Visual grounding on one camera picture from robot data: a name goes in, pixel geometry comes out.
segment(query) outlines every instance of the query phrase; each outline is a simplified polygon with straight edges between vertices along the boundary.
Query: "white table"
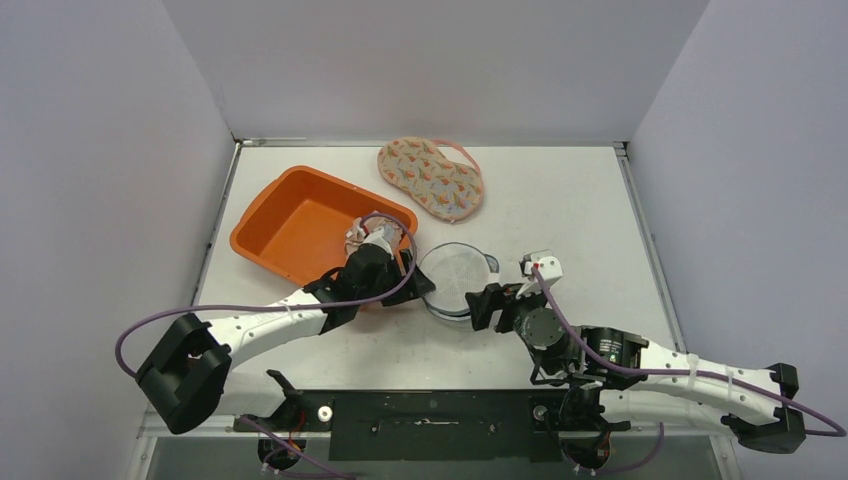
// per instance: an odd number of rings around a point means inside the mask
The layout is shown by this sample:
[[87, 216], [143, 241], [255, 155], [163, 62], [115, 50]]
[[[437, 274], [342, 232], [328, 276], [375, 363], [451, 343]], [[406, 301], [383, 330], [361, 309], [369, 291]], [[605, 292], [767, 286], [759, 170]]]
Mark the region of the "white table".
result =
[[[455, 225], [431, 217], [386, 183], [377, 172], [378, 149], [243, 148], [198, 303], [262, 305], [297, 288], [236, 255], [229, 235], [266, 185], [289, 167], [308, 165], [412, 209], [422, 254], [460, 241], [494, 255], [501, 282], [519, 280], [525, 253], [550, 249], [565, 272], [553, 292], [572, 324], [610, 326], [674, 346], [613, 148], [469, 148], [483, 169], [486, 197], [475, 216]], [[446, 154], [462, 161], [456, 152]], [[518, 389], [530, 387], [532, 362], [514, 334], [473, 332], [410, 302], [369, 308], [328, 334], [282, 345], [239, 367], [269, 368], [303, 389]]]

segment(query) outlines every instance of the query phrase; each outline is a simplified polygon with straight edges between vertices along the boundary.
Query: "cable tie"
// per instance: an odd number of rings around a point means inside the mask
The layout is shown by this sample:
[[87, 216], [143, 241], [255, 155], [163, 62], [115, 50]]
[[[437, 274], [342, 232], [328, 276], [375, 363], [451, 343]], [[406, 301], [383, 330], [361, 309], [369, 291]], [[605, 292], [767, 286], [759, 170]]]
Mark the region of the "cable tie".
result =
[[695, 388], [695, 380], [698, 378], [698, 358], [694, 353], [686, 355], [686, 363], [689, 364], [689, 380], [686, 382], [686, 391], [691, 392]]
[[730, 403], [730, 398], [733, 397], [733, 369], [725, 365], [724, 374], [727, 376], [727, 403]]
[[688, 401], [683, 403], [683, 416], [686, 417], [686, 423], [689, 424], [690, 427], [697, 427], [695, 425], [695, 421], [692, 420], [692, 407], [694, 407], [695, 402]]
[[282, 307], [286, 309], [286, 315], [290, 316], [291, 318], [294, 318], [294, 316], [292, 316], [291, 307], [289, 306], [288, 302], [283, 302]]

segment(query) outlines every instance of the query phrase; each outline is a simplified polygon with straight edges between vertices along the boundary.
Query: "black base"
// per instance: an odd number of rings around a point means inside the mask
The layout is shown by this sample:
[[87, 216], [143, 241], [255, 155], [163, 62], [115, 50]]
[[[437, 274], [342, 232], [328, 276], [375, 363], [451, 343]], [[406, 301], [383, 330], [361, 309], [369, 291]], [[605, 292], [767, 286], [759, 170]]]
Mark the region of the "black base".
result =
[[[306, 451], [306, 440], [292, 440], [295, 445], [297, 445], [301, 451]], [[259, 455], [259, 461], [265, 460], [265, 457], [268, 456], [274, 450], [280, 448], [280, 445], [273, 440], [259, 440], [259, 443], [256, 446], [256, 454]], [[297, 455], [289, 455], [289, 451], [286, 450], [284, 452], [280, 452], [273, 457], [268, 459], [268, 466], [273, 469], [278, 470], [287, 470], [297, 464], [300, 460], [300, 457]]]
[[[581, 416], [559, 418], [563, 390], [465, 390], [427, 392], [304, 391], [271, 417], [258, 419], [271, 430], [288, 432], [300, 420], [304, 432], [331, 430], [329, 459], [491, 460], [525, 457], [560, 462], [551, 432], [533, 418], [536, 405], [550, 406], [552, 431], [597, 431]], [[322, 423], [317, 411], [333, 409]], [[616, 428], [625, 429], [624, 425]], [[249, 431], [240, 423], [237, 431]]]

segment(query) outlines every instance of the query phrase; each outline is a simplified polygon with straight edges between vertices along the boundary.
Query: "metal frame edge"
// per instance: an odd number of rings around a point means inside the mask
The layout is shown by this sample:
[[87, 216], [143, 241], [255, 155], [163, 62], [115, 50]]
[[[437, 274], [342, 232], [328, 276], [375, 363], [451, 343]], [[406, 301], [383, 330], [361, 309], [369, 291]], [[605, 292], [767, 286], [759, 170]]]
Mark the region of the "metal frame edge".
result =
[[739, 469], [739, 461], [736, 452], [733, 451], [733, 442], [723, 435], [710, 437], [713, 453], [716, 457], [719, 474], [723, 480], [742, 480], [742, 470]]
[[156, 450], [156, 437], [139, 437], [135, 442], [130, 467], [127, 470], [127, 480], [147, 480], [153, 452]]
[[[243, 147], [381, 147], [394, 140], [395, 137], [384, 139], [363, 140], [330, 140], [323, 138], [307, 137], [272, 137], [272, 138], [245, 138], [240, 141]], [[533, 141], [533, 140], [474, 140], [456, 139], [465, 147], [609, 147], [623, 149], [622, 142], [607, 142], [596, 140], [574, 140], [574, 141]]]
[[648, 260], [651, 266], [651, 271], [654, 274], [654, 281], [657, 285], [657, 292], [662, 300], [663, 310], [665, 310], [666, 322], [671, 329], [671, 336], [674, 340], [674, 347], [677, 351], [687, 352], [686, 343], [683, 340], [683, 333], [680, 330], [680, 323], [677, 320], [677, 312], [674, 309], [674, 304], [671, 301], [671, 293], [668, 290], [665, 274], [662, 271], [660, 258], [657, 254], [657, 248], [654, 244], [654, 237], [651, 235], [651, 230], [648, 228], [648, 222], [645, 219], [645, 213], [642, 210], [642, 202], [639, 201], [639, 195], [636, 193], [636, 185], [633, 182], [633, 173], [630, 170], [630, 160], [627, 158], [627, 151], [624, 148], [616, 148], [616, 158], [618, 166], [621, 169], [621, 175], [624, 179], [624, 186], [627, 189], [627, 194], [630, 197], [630, 204], [633, 207], [633, 213], [636, 216], [636, 224], [639, 227], [639, 232], [642, 235], [642, 242], [645, 245], [645, 253], [648, 254]]
[[209, 241], [206, 242], [208, 247], [206, 248], [206, 253], [203, 257], [203, 264], [200, 267], [200, 272], [197, 275], [197, 281], [194, 287], [194, 295], [191, 298], [191, 304], [197, 305], [197, 300], [200, 298], [201, 293], [203, 293], [203, 284], [206, 280], [206, 273], [209, 270], [209, 261], [212, 258], [212, 250], [216, 247], [215, 238], [218, 233], [218, 229], [221, 227], [221, 219], [224, 217], [224, 209], [227, 206], [227, 200], [230, 197], [230, 188], [233, 186], [233, 178], [235, 177], [236, 167], [238, 167], [239, 159], [241, 158], [241, 150], [243, 147], [243, 142], [236, 141], [235, 148], [233, 149], [233, 156], [230, 159], [230, 165], [227, 170], [227, 177], [224, 180], [224, 188], [221, 191], [221, 202], [218, 204], [218, 212], [215, 215], [215, 223], [212, 225], [212, 230], [209, 231]]

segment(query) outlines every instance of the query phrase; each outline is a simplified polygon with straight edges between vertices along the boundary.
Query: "screw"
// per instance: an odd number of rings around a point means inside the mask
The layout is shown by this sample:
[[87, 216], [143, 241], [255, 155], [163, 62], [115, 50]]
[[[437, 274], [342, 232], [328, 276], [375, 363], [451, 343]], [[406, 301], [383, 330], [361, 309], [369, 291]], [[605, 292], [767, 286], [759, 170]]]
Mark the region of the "screw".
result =
[[542, 422], [545, 420], [545, 415], [548, 414], [548, 407], [544, 405], [536, 405], [533, 407], [533, 418]]
[[332, 408], [325, 405], [318, 409], [318, 420], [321, 420], [323, 423], [327, 423], [331, 418], [333, 418]]

